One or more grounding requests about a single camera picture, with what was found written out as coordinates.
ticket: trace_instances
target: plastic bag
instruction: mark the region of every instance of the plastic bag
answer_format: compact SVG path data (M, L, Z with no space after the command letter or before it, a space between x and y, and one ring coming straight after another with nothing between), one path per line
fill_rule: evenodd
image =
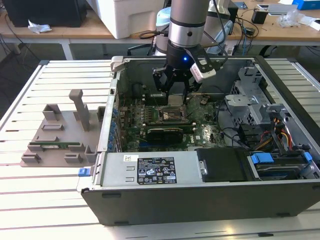
M299 11L295 9L295 10L288 11L286 15L281 15L276 20L276 22L282 28L292 27L292 26L300 27L300 24L298 23L298 21L304 16L305 16L304 14L299 13Z

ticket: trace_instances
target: computer case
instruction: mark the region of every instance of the computer case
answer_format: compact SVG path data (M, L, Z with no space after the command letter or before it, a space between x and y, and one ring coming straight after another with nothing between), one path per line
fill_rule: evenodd
M35 24L80 27L87 15L86 0L2 0L15 27Z

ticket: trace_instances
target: metal bracket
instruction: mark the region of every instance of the metal bracket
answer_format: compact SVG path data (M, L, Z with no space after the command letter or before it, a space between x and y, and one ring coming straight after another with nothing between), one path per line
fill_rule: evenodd
M111 71L117 72L125 68L125 61L123 56L113 56L111 58Z

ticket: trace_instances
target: blue object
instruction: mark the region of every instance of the blue object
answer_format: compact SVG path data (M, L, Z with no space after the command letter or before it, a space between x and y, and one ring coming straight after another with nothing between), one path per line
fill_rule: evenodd
M312 161L312 156L309 152L305 152L303 155L309 163Z
M170 24L171 7L161 9L156 15L156 27L163 27Z
M270 153L267 152L257 152L251 156L251 160L254 164L272 164L274 159Z
M292 4L298 4L297 9L299 10L320 9L320 0L317 0L317 1L293 0Z
M89 168L80 168L78 171L78 177L90 177L90 169Z

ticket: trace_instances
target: blue latch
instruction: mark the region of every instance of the blue latch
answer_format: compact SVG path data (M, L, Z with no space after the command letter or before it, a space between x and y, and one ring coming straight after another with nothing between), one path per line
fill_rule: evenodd
M275 162L271 154L267 152L254 153L251 159L254 164L273 164Z
M310 154L309 152L305 152L303 155L304 155L305 159L306 159L309 163L312 162L312 156L311 156L311 154Z
M90 177L90 168L80 168L78 171L78 177Z

